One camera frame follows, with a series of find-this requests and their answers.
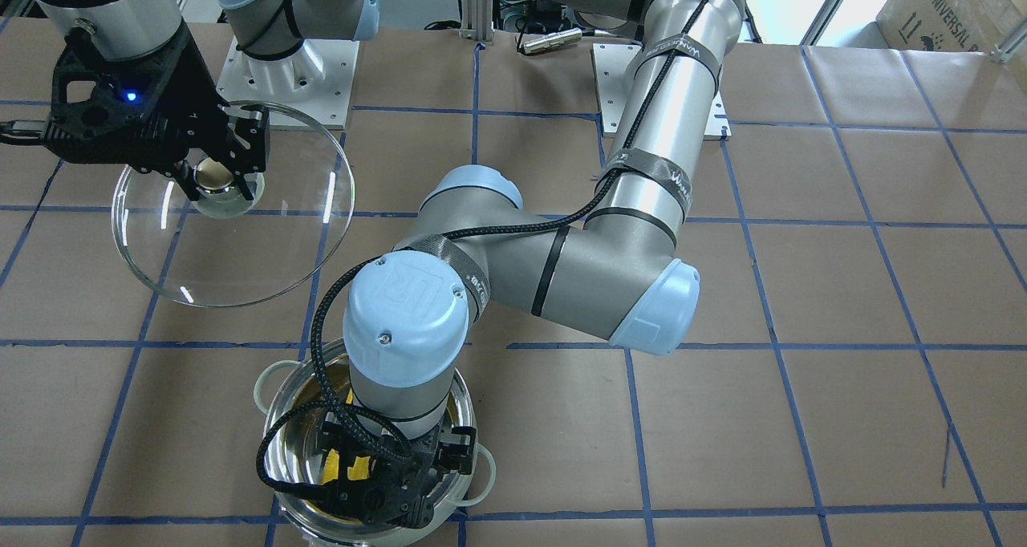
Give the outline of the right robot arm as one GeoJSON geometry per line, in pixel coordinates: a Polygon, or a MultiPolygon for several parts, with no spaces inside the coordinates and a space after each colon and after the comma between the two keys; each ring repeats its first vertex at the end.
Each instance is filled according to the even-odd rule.
{"type": "Polygon", "coordinates": [[[373,38],[378,0],[35,0],[63,36],[46,120],[2,142],[168,178],[203,213],[264,192],[270,105],[329,87],[324,51],[373,38]]]}

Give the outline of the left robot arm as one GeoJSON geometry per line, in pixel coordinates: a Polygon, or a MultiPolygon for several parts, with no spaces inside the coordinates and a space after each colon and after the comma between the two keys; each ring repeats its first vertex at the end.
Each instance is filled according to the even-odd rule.
{"type": "Polygon", "coordinates": [[[495,463],[457,360],[488,307],[654,355],[696,314],[700,274],[675,251],[747,0],[535,2],[632,36],[611,150],[551,216],[502,170],[455,167],[395,246],[324,291],[256,458],[313,544],[414,542],[473,503],[478,463],[495,463]]]}

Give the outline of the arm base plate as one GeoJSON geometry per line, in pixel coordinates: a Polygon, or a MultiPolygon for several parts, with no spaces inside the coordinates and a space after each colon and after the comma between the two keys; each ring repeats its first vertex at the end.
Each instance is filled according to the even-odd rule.
{"type": "MultiPolygon", "coordinates": [[[[639,53],[640,45],[623,45],[622,43],[595,43],[593,46],[593,65],[595,69],[595,90],[600,105],[603,134],[613,138],[619,131],[619,123],[627,106],[634,75],[630,72],[630,63],[639,53]]],[[[729,117],[724,108],[723,99],[716,93],[712,99],[703,140],[727,139],[733,134],[729,126],[729,117]]]]}
{"type": "Polygon", "coordinates": [[[290,106],[327,129],[344,130],[360,46],[355,40],[305,40],[297,53],[276,61],[252,58],[232,47],[217,90],[228,101],[290,106]]]}

